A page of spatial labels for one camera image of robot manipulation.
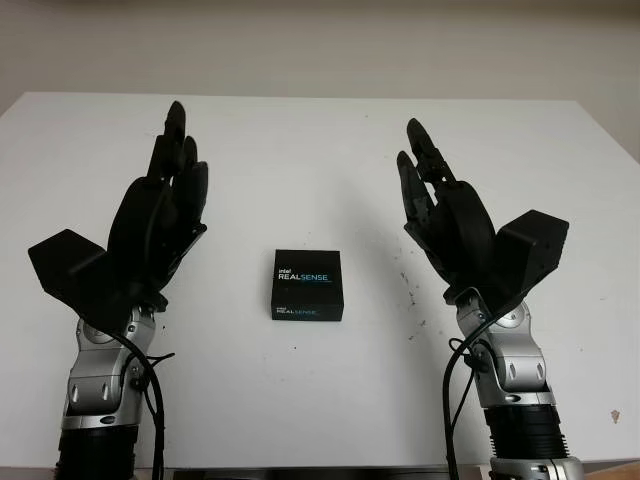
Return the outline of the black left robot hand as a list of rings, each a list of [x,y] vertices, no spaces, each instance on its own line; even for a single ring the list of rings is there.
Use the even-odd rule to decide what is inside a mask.
[[[186,111],[171,104],[155,139],[147,173],[127,189],[112,223],[107,251],[116,277],[136,305],[163,312],[162,290],[204,235],[208,164],[186,134]]]

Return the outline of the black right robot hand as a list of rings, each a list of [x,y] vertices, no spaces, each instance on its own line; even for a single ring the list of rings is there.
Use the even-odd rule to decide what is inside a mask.
[[[406,127],[412,153],[397,155],[405,230],[447,284],[452,305],[487,275],[495,229],[476,190],[454,176],[431,137],[415,118]]]

